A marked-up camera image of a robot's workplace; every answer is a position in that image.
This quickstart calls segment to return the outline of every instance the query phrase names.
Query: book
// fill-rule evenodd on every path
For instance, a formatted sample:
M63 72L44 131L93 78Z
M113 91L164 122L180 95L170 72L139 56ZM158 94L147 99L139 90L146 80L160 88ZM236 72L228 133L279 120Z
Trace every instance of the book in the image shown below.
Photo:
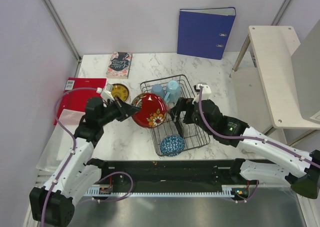
M180 9L177 53L221 60L236 18L236 9Z
M64 93L80 87L103 88L106 83L106 78L69 78L65 84ZM93 90L82 89L65 95L57 112L58 118L64 109L85 112L87 101L92 97L100 97L100 94Z
M113 52L106 71L110 79L128 79L132 53Z

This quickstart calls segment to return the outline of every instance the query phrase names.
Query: wire dish rack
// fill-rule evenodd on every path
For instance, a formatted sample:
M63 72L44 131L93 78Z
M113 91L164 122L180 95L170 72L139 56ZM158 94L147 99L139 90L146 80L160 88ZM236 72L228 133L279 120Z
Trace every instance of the wire dish rack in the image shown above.
M196 97L193 88L191 87L187 77L184 74L170 76L166 78L153 79L149 81L142 82L140 84L140 89L142 93L151 93L152 86L159 84L166 90L166 85L170 81L177 81L181 86L181 97L183 98L194 98ZM173 108L175 103L169 103L169 108ZM170 152L163 154L160 149L160 144L164 138L171 135L179 135L175 123L171 119L170 114L167 114L166 120L163 124L158 127L151 128L151 137L154 145L155 152L158 156L168 156L179 152L189 151L196 148L206 146L210 143L210 138L206 132L204 132L200 127L192 124L185 124L183 120L185 118L185 111L180 114L179 122L182 126L184 133L184 150Z

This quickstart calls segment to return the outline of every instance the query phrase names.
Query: blue bowl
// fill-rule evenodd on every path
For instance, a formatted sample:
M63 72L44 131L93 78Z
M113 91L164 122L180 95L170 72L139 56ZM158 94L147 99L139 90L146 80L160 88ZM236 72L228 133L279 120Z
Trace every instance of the blue bowl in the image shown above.
M162 140L160 144L161 153L169 157L177 156L184 149L185 149L185 140L179 135L170 135L166 137L164 140Z

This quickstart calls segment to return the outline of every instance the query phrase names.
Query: blue mug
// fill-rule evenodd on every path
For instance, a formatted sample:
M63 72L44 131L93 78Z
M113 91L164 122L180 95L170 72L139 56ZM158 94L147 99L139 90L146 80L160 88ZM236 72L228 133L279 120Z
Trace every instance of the blue mug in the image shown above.
M166 96L164 88L158 83L152 86L151 93L160 96L162 99L164 99Z
M175 103L181 97L181 86L175 80L171 80L169 83L167 83L165 90L166 90L166 94L164 97L164 101L166 103L168 102Z

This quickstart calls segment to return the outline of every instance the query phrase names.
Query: yellow plate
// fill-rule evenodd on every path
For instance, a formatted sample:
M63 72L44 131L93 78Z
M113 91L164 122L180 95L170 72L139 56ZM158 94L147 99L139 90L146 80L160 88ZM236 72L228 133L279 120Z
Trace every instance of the yellow plate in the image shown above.
M129 98L129 89L121 83L115 83L113 84L111 94L113 97L118 97L122 101L126 102Z

